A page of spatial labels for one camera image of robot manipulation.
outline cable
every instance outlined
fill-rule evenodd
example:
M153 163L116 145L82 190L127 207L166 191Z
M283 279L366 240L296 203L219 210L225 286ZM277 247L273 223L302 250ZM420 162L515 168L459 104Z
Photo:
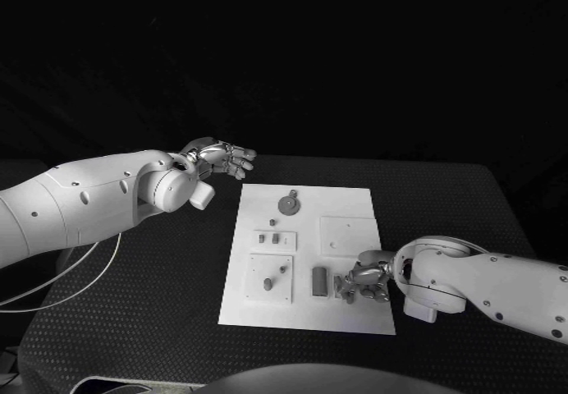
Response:
M107 272L107 269L110 269L110 265L113 264L113 260L116 259L116 253L118 252L118 246L121 244L121 237L123 237L123 233L118 234L118 239L116 241L116 252L113 253L113 257L110 258L110 263L107 264L107 267L104 268L104 270L98 274L98 277L94 279L94 281L74 295L71 295L68 298L62 299L61 301L55 302L54 304L45 305L39 308L0 310L0 313L2 314L20 314L23 312L36 312L38 310L48 309L48 308L62 304L65 301L69 301L72 298L75 298L95 284L95 282L98 281L98 279L101 278L101 276Z
M0 302L0 306L9 304L10 302L19 300L25 296L29 296L32 293L36 291L42 290L48 285L51 285L87 259L87 256L90 256L91 252L95 250L95 247L98 246L98 242L93 245L90 251L85 253L85 255L80 258L77 263L56 276L54 279L51 279L48 282L45 282L41 286L38 286L35 289L26 291L23 294L18 295L16 297L12 297L10 299L5 300Z
M0 390L16 380L16 378L20 376L20 373L16 374L16 376L0 386Z

